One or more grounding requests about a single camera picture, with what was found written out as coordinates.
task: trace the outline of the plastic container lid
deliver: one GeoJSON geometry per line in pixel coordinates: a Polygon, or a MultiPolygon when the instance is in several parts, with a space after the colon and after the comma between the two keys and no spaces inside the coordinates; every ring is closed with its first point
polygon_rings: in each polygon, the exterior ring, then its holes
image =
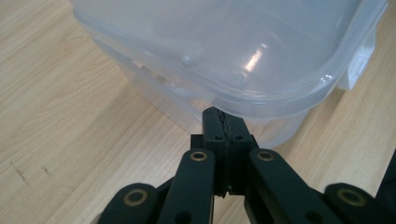
{"type": "Polygon", "coordinates": [[[128,51],[137,50],[142,59],[170,68],[173,74],[163,75],[176,85],[190,83],[185,86],[209,103],[251,119],[283,118],[318,104],[387,4],[385,0],[72,2],[76,18],[122,45],[118,51],[123,55],[131,57],[136,53],[128,51]]]}

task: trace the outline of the wooden table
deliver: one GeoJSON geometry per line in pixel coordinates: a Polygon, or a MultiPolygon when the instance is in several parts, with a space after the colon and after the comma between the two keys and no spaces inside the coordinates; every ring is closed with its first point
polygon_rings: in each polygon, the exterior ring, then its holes
{"type": "MultiPolygon", "coordinates": [[[[335,90],[276,150],[313,188],[375,195],[396,148],[396,1],[353,91],[335,90]]],[[[121,187],[159,186],[190,136],[143,100],[66,0],[0,3],[0,223],[90,223],[121,187]]],[[[248,223],[243,198],[215,223],[248,223]]]]}

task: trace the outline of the wood grain surface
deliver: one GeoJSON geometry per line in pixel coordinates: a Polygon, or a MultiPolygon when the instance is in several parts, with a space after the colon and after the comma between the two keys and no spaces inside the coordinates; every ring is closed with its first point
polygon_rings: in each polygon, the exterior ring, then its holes
{"type": "MultiPolygon", "coordinates": [[[[396,148],[396,0],[353,91],[335,90],[276,148],[313,188],[375,195],[396,148]]],[[[0,2],[0,223],[90,223],[123,186],[175,174],[190,135],[142,99],[66,0],[0,2]]],[[[243,198],[214,223],[248,223],[243,198]]]]}

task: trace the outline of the transparent plastic box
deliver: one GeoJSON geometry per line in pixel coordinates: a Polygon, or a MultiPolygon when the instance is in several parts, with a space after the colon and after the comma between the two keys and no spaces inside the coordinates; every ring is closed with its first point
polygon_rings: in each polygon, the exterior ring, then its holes
{"type": "Polygon", "coordinates": [[[332,89],[349,90],[386,0],[71,0],[76,19],[146,99],[187,131],[215,106],[261,147],[290,138],[332,89]]]}

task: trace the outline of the plastic container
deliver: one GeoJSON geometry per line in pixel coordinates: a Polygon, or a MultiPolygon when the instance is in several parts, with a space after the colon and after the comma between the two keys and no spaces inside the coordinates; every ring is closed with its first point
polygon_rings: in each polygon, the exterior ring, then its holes
{"type": "Polygon", "coordinates": [[[209,106],[261,147],[290,138],[375,47],[386,0],[72,0],[75,17],[145,98],[189,132],[209,106]]]}

